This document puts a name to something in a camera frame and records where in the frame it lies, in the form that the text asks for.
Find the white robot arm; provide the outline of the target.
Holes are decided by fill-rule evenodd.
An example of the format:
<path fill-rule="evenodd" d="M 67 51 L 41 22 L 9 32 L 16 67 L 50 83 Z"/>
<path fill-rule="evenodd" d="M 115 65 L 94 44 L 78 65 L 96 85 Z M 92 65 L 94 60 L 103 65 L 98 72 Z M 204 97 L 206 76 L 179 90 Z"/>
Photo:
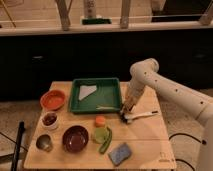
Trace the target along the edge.
<path fill-rule="evenodd" d="M 127 85 L 122 113 L 131 111 L 146 86 L 154 89 L 204 127 L 196 171 L 213 171 L 213 97 L 167 79 L 159 75 L 158 70 L 159 64 L 154 58 L 136 62 L 130 67 L 131 80 Z"/>

